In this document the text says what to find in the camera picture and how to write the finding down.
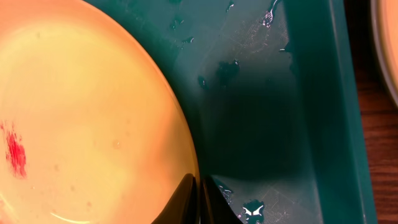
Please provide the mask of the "yellow-green plate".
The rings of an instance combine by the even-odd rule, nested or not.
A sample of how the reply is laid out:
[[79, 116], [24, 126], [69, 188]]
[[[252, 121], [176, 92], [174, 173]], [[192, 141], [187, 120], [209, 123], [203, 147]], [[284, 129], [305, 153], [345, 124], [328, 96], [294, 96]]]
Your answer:
[[388, 92], [397, 106], [397, 0], [371, 0], [374, 49]]
[[2, 223], [152, 223], [186, 174], [187, 122], [131, 34], [84, 1], [1, 2]]

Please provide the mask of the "yellow-green plate top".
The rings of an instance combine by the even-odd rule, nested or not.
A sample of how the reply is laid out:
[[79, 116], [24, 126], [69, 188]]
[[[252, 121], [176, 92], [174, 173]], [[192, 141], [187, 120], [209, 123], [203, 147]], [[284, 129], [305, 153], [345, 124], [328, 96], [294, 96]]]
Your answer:
[[84, 1], [1, 2], [2, 223], [152, 223], [186, 174], [187, 122], [131, 34]]

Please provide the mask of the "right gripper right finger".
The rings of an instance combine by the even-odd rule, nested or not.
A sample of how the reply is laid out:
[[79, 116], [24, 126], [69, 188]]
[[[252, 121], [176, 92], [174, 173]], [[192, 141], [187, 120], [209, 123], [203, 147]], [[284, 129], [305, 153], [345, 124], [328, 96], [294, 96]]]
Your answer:
[[201, 180], [200, 223], [242, 224], [210, 176]]

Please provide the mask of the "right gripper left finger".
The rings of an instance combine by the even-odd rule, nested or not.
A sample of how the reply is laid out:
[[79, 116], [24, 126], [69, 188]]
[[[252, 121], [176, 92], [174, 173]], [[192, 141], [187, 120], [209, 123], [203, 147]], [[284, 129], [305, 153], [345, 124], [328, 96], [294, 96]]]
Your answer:
[[196, 224], [196, 221], [197, 182], [193, 174], [186, 174], [152, 224]]

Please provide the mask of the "yellow-green plate bottom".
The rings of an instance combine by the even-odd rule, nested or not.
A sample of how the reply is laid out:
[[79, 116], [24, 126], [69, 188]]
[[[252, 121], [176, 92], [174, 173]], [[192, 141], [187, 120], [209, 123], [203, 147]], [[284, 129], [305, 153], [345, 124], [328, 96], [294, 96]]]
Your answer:
[[388, 92], [397, 106], [397, 0], [371, 0], [374, 49]]

